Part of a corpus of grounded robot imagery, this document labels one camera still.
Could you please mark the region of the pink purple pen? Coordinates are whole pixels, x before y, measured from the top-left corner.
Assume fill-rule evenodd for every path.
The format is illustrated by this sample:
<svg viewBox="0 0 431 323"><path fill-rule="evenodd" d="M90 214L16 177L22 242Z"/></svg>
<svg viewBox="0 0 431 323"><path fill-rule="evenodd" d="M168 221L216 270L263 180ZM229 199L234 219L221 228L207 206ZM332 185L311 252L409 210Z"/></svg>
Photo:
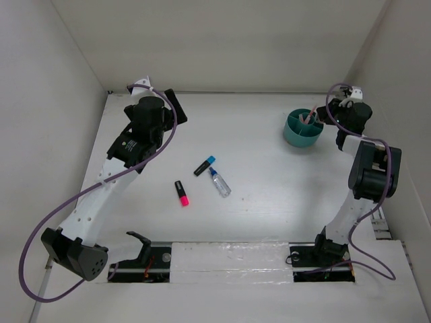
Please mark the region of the pink purple pen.
<svg viewBox="0 0 431 323"><path fill-rule="evenodd" d="M314 106L311 111L308 113L307 117L303 120L304 124L308 124L310 122L310 119L313 117L313 114L315 110L317 109L317 106Z"/></svg>

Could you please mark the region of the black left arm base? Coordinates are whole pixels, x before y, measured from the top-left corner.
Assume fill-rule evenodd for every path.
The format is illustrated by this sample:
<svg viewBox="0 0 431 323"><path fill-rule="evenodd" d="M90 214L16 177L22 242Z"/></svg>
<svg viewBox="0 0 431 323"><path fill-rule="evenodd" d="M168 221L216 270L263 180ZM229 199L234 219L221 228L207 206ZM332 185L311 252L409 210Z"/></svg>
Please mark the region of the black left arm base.
<svg viewBox="0 0 431 323"><path fill-rule="evenodd" d="M109 283L169 283L172 242L152 242L134 231L128 236L138 239L141 249L137 257L112 264L108 271Z"/></svg>

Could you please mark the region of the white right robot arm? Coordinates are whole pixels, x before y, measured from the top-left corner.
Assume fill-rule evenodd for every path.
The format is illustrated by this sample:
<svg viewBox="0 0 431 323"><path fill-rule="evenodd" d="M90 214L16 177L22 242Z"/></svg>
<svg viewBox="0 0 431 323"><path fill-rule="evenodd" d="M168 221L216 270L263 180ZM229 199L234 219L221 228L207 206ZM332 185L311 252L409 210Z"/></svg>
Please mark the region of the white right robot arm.
<svg viewBox="0 0 431 323"><path fill-rule="evenodd" d="M317 116L321 122L339 128L336 144L340 151L354 158L346 200L311 248L312 259L326 265L341 261L360 219L394 195L402 150L362 135L372 116L371 107L363 102L333 98L327 106L317 108Z"/></svg>

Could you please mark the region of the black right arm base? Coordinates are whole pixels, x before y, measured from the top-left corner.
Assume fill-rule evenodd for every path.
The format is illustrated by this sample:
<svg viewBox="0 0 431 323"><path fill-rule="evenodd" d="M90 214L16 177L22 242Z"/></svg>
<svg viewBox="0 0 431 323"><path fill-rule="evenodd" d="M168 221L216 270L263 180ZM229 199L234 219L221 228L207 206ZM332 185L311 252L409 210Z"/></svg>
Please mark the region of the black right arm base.
<svg viewBox="0 0 431 323"><path fill-rule="evenodd" d="M290 244L285 263L294 269L295 283L326 283L356 281L347 244L336 244L326 238L325 227L314 243Z"/></svg>

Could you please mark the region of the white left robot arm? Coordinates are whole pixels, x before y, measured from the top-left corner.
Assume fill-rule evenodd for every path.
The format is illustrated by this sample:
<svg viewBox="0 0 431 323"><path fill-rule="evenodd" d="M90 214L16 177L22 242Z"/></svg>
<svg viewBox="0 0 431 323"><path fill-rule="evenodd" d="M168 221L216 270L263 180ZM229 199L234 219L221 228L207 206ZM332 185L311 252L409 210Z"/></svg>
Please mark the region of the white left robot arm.
<svg viewBox="0 0 431 323"><path fill-rule="evenodd" d="M97 240L112 206L142 173L144 162L161 152L164 133L187 121L173 89L165 90L163 98L144 96L124 112L129 124L107 151L98 187L82 196L57 229L41 235L53 261L85 281L94 280L108 263L109 249Z"/></svg>

